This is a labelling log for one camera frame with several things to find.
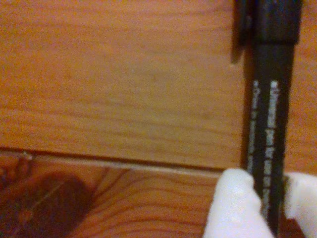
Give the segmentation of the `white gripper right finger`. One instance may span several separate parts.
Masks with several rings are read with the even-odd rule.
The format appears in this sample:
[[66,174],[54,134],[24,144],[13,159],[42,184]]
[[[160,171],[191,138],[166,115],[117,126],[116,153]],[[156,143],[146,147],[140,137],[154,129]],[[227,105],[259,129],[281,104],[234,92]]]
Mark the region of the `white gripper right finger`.
[[305,237],[317,236],[317,177],[291,172],[286,174],[284,213],[295,220]]

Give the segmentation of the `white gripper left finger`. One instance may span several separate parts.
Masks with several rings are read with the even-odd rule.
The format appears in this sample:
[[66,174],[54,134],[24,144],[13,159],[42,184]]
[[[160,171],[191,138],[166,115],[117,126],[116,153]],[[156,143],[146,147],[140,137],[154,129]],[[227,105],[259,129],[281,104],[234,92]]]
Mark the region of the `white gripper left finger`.
[[271,238],[260,209],[253,177],[243,169],[227,169],[216,184],[203,237]]

